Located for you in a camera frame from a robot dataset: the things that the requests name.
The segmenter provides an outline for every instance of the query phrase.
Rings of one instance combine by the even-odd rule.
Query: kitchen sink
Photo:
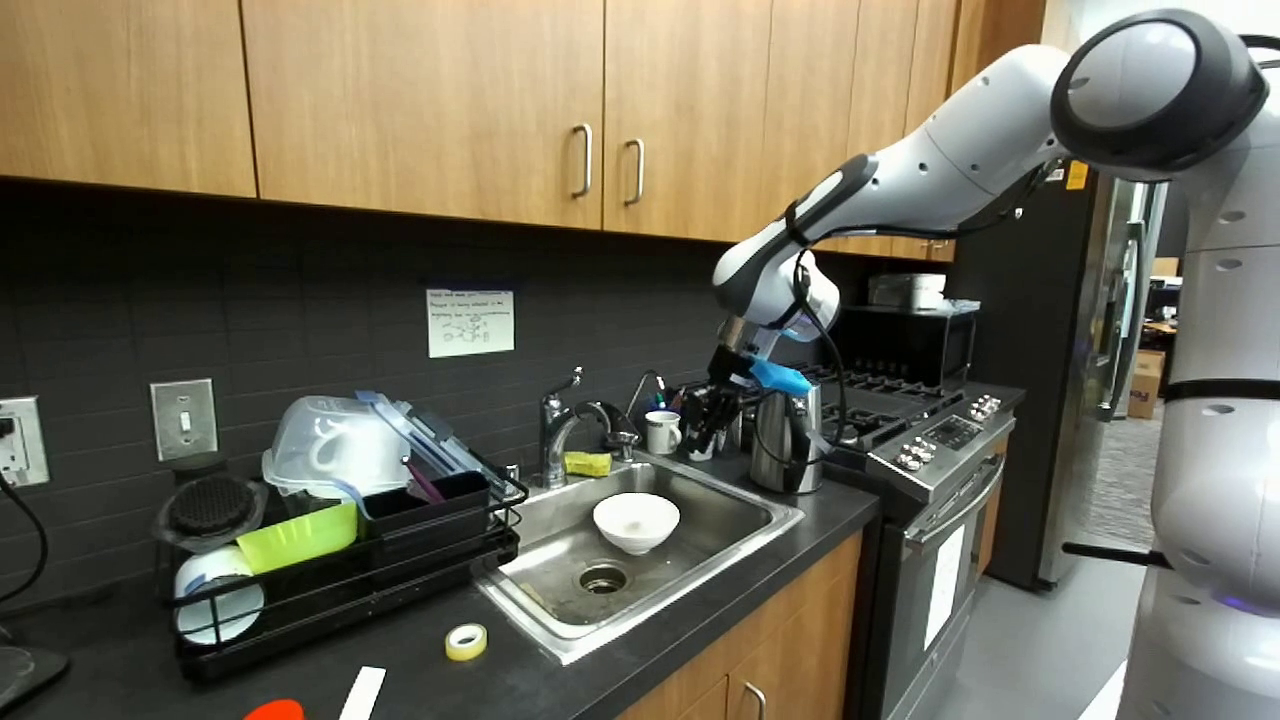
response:
[[[610,550],[590,510],[617,493],[669,498],[681,529],[646,556]],[[573,664],[758,552],[796,521],[786,504],[692,465],[645,456],[610,481],[563,483],[519,504],[519,556],[479,578],[475,589],[558,664]]]

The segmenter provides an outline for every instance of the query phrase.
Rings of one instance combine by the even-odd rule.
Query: stainless steel refrigerator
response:
[[[1163,183],[1062,174],[1019,222],[955,246],[949,297],[981,301],[972,379],[1023,388],[1001,498],[993,578],[1048,589],[1069,578],[1099,462],[1124,418]]]

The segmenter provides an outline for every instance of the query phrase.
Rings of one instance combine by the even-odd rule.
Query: wall outlet plate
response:
[[[0,476],[11,489],[47,483],[47,456],[42,456],[36,396],[3,396],[0,420],[11,420],[11,434],[0,437]]]
[[[156,462],[211,456],[216,414],[211,379],[166,379],[151,385]]]

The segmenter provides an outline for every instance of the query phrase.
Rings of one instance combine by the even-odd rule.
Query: black countertop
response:
[[[786,504],[805,510],[796,529],[573,669],[468,583],[238,675],[193,685],[174,669],[151,579],[117,583],[15,621],[32,643],[69,654],[70,673],[11,707],[11,720],[234,720],[275,695],[328,720],[362,664],[389,673],[370,715],[617,715],[877,516],[866,493],[829,481]],[[444,661],[440,643],[455,625],[486,630],[475,664]]]

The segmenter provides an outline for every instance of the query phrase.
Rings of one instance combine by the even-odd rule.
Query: oven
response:
[[[885,510],[862,533],[847,715],[929,720],[955,675],[982,571],[981,521],[1003,481],[1012,394],[850,375],[829,424],[845,434],[823,476],[877,493]]]

